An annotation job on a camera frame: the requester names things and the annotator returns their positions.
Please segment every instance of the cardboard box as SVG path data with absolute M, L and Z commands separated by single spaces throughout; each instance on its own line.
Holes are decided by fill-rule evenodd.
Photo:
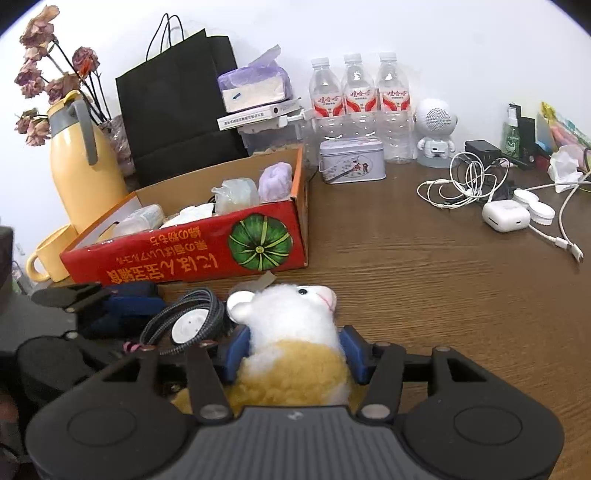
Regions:
M 207 202 L 212 187 L 255 182 L 279 161 L 294 172 L 291 196 L 239 212 L 96 243 L 114 223 L 158 203 L 165 215 Z M 196 281 L 307 266 L 307 198 L 302 148 L 234 160 L 161 181 L 130 194 L 68 246 L 61 260 L 77 283 Z

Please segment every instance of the bottle cap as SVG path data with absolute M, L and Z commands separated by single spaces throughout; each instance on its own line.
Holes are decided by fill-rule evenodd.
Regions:
M 328 57 L 321 57 L 319 59 L 312 59 L 312 66 L 313 67 L 329 67 L 330 62 Z
M 383 51 L 379 54 L 379 61 L 396 61 L 396 53 L 393 51 Z
M 345 59 L 345 63 L 360 63 L 361 53 L 348 53 L 343 58 Z
M 556 212 L 550 205 L 542 202 L 531 202 L 528 206 L 531 219 L 540 225 L 552 225 Z

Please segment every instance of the wooden table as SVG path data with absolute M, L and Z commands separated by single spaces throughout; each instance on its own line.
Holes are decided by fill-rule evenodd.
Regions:
M 591 478 L 591 264 L 530 231 L 501 234 L 470 205 L 451 212 L 420 200 L 417 185 L 446 176 L 416 164 L 388 166 L 383 181 L 310 183 L 310 266 L 278 273 L 282 282 L 322 284 L 338 295 L 340 325 L 411 353 L 451 345 L 551 408 L 566 442 L 553 480 Z M 547 175 L 511 172 L 521 185 Z M 565 193 L 541 191 L 558 210 Z M 566 231 L 591 257 L 591 193 L 577 193 Z M 541 227 L 558 234 L 557 222 Z M 236 279 L 163 284 L 172 301 L 207 284 L 226 298 Z M 402 410 L 426 396 L 403 392 Z

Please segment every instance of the tissue box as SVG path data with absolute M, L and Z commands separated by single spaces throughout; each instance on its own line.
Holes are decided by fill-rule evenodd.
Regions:
M 291 98 L 289 75 L 275 62 L 280 53 L 281 49 L 276 45 L 246 67 L 218 77 L 226 112 L 239 112 Z

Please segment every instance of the coiled black cable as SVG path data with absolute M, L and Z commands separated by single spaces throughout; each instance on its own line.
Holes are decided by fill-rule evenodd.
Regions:
M 182 352 L 194 343 L 211 339 L 221 333 L 224 326 L 226 309 L 224 304 L 213 294 L 209 288 L 198 288 L 181 297 L 176 303 L 166 307 L 154 316 L 145 326 L 139 336 L 139 342 L 143 345 L 156 345 L 162 336 L 172 328 L 174 323 L 185 313 L 196 309 L 208 310 L 207 317 L 197 335 L 182 345 L 177 345 L 166 350 L 160 350 L 160 355 L 175 355 Z

